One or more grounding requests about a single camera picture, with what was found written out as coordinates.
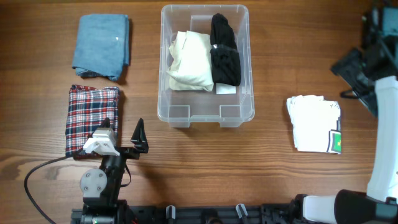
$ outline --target green tag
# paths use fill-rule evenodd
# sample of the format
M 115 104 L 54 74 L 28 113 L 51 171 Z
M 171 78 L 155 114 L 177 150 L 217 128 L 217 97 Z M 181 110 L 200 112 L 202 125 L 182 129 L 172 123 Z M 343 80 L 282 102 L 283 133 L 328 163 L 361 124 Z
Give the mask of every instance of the green tag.
M 337 152 L 341 152 L 341 134 L 333 134 L 333 150 Z

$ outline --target cream folded shirt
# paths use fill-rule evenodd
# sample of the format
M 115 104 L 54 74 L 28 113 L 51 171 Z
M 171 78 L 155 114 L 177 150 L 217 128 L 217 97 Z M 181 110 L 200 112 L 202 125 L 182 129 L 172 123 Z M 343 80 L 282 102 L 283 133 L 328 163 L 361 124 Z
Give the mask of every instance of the cream folded shirt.
M 170 46 L 174 61 L 167 73 L 172 90 L 213 90 L 210 35 L 178 32 Z

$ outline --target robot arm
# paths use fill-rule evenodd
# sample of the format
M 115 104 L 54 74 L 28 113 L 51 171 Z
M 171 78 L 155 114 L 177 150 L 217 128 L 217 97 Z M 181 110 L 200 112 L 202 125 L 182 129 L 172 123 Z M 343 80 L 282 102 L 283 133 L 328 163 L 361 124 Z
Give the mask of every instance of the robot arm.
M 376 158 L 365 194 L 342 190 L 334 196 L 307 196 L 303 217 L 323 223 L 394 223 L 398 198 L 398 81 L 395 76 L 376 81 L 379 126 Z
M 103 156 L 99 169 L 90 169 L 83 174 L 80 188 L 83 192 L 83 210 L 74 210 L 72 219 L 77 224 L 122 224 L 135 223 L 135 216 L 125 200 L 118 200 L 124 170 L 130 174 L 126 161 L 139 159 L 140 153 L 148 153 L 144 131 L 144 120 L 137 123 L 131 142 L 134 147 L 116 145 L 116 135 L 106 118 L 93 133 L 83 149 L 86 153 L 96 152 Z

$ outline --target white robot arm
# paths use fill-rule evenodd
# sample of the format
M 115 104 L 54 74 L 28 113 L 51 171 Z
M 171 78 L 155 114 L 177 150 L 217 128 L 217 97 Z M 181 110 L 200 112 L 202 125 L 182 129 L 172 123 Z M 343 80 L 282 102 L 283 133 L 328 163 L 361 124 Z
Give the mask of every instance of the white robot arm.
M 366 195 L 380 202 L 398 198 L 398 81 L 395 76 L 376 81 L 375 88 L 379 124 L 377 128 L 376 158 Z M 306 196 L 303 217 L 323 223 L 338 223 L 336 195 Z

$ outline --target folded white t-shirt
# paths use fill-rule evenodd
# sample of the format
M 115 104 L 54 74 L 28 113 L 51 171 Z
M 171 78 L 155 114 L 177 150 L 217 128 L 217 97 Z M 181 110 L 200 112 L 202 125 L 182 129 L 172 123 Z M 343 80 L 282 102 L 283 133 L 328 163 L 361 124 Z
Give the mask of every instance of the folded white t-shirt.
M 213 90 L 210 35 L 178 32 L 169 47 L 173 63 L 167 73 L 172 90 Z
M 293 124 L 294 146 L 299 151 L 341 153 L 340 106 L 323 96 L 287 99 Z

